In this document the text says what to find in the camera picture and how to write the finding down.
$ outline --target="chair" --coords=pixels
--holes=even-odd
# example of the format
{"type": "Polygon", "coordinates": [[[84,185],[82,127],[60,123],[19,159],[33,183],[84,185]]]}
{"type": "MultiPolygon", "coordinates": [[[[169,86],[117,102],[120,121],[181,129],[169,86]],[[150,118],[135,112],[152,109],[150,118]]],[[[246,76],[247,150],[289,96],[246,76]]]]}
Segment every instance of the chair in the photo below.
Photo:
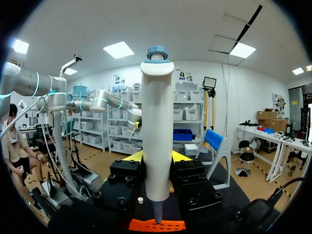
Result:
{"type": "Polygon", "coordinates": [[[216,151],[216,154],[213,155],[212,162],[202,162],[203,165],[211,165],[207,173],[207,179],[209,180],[216,166],[218,165],[219,161],[223,157],[225,157],[226,167],[227,167],[226,181],[223,184],[214,185],[214,189],[218,190],[218,189],[229,188],[230,178],[231,178],[231,149],[230,149],[229,139],[211,131],[210,129],[207,129],[205,133],[205,137],[202,139],[200,143],[200,146],[198,148],[195,158],[198,158],[200,150],[203,147],[204,141],[208,142],[211,145],[211,147],[216,151]]]}
{"type": "MultiPolygon", "coordinates": [[[[242,140],[239,143],[238,147],[240,149],[243,149],[243,148],[249,147],[249,144],[250,144],[249,141],[242,140]]],[[[254,154],[244,152],[244,153],[242,153],[239,156],[239,158],[242,160],[241,163],[245,162],[245,166],[244,166],[244,168],[237,168],[235,170],[235,174],[238,175],[239,177],[248,177],[248,176],[250,176],[251,171],[249,169],[246,169],[246,164],[247,164],[248,161],[253,161],[254,160],[254,154]]]]}

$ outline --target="cardboard box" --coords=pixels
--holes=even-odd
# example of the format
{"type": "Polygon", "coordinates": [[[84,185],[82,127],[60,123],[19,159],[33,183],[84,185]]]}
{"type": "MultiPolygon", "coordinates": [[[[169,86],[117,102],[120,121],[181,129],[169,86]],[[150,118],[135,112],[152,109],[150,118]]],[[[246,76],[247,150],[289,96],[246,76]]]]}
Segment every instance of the cardboard box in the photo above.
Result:
{"type": "Polygon", "coordinates": [[[262,125],[264,128],[272,128],[274,132],[285,132],[286,131],[285,119],[259,119],[259,125],[262,125]]]}
{"type": "Polygon", "coordinates": [[[277,112],[272,111],[258,111],[257,112],[257,118],[258,119],[276,119],[277,118],[277,112]]]}

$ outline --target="blue bin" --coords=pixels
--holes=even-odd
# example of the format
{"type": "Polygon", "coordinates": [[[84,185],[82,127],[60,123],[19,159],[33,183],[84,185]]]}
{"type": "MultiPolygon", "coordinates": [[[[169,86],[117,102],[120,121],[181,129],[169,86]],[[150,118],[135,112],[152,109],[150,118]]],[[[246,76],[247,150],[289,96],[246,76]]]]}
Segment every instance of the blue bin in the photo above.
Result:
{"type": "Polygon", "coordinates": [[[174,140],[192,141],[192,139],[191,129],[174,129],[174,140]]]}
{"type": "Polygon", "coordinates": [[[264,128],[263,131],[268,133],[268,134],[274,133],[274,129],[272,129],[272,128],[264,128]]]}
{"type": "Polygon", "coordinates": [[[87,87],[86,86],[74,86],[73,87],[73,95],[79,95],[81,93],[81,95],[86,96],[87,95],[87,87]]]}

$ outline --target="white ceiling tile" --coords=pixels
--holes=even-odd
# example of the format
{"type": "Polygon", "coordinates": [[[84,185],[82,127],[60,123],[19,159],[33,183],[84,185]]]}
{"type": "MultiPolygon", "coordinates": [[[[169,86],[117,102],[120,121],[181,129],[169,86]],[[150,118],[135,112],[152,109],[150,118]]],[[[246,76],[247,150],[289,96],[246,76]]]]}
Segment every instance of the white ceiling tile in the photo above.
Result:
{"type": "Polygon", "coordinates": [[[245,24],[243,22],[224,16],[216,34],[236,40],[244,27],[245,24]]]}

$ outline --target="door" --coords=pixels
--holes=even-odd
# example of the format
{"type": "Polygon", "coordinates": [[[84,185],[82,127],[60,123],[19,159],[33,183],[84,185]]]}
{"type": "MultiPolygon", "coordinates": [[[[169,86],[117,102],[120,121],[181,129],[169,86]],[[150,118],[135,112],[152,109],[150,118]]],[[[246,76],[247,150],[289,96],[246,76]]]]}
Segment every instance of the door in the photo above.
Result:
{"type": "Polygon", "coordinates": [[[300,130],[301,107],[303,107],[302,88],[289,89],[290,118],[293,130],[300,130]]]}

